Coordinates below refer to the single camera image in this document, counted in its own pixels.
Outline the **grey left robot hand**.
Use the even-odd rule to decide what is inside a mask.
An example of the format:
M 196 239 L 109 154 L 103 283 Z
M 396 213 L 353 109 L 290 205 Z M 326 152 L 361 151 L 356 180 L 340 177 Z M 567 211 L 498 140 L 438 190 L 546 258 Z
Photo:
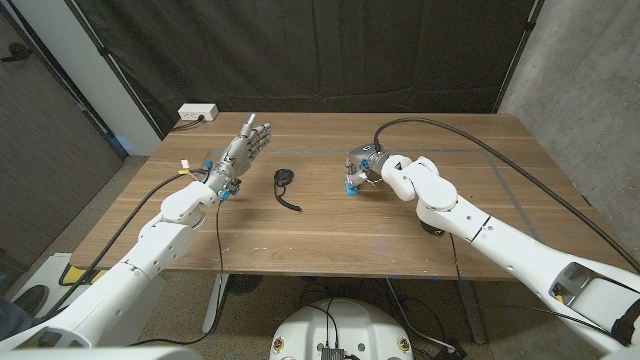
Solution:
M 204 184 L 214 192 L 219 193 L 246 173 L 253 160 L 270 142 L 271 124 L 266 122 L 255 126 L 255 117 L 255 113 L 249 117 L 240 133 L 223 150 L 221 157 L 206 177 Z

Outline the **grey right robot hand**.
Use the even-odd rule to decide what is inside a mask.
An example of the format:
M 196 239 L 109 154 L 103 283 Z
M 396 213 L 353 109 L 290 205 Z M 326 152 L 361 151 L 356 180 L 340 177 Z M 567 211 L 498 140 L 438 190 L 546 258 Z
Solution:
M 362 145 L 350 151 L 345 161 L 347 187 L 354 188 L 365 182 L 380 181 L 382 166 L 388 157 L 388 153 L 384 150 L 377 150 L 373 143 Z

